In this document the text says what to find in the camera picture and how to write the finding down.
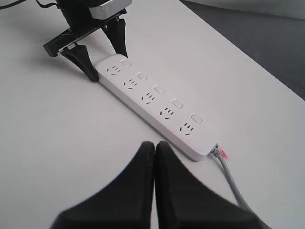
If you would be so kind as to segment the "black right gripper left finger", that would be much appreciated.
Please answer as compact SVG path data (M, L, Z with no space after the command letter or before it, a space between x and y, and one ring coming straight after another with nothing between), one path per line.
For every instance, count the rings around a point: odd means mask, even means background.
M152 142L142 142L127 167L105 188L60 213L53 229L149 229L154 188Z

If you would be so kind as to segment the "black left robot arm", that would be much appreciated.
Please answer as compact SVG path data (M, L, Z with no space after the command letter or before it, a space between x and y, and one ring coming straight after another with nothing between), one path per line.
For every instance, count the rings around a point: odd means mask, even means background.
M127 56L125 42L126 14L131 0L57 0L40 7L56 6L61 10L69 28L44 44L50 57L61 54L80 68L92 82L99 81L99 74L92 65L87 47L77 42L98 29L102 29L116 53Z

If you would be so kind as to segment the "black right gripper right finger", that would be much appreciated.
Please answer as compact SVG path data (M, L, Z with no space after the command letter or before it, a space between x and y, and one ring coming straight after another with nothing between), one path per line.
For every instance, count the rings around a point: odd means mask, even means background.
M155 155L155 195L161 229L262 229L249 210L210 190L180 161L169 143Z

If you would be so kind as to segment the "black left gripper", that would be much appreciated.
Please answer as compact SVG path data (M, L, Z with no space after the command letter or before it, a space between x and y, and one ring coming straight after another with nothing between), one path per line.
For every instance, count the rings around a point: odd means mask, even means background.
M97 3L97 0L57 0L54 3L61 10L69 29L44 45L49 56L55 57L66 45L77 41L101 28L111 42L115 52L128 57L125 42L126 22L120 16L126 13L126 8L105 20L94 19L89 11L89 6ZM99 81L99 74L94 68L85 45L76 44L72 49L63 49L61 55L70 60L92 82Z

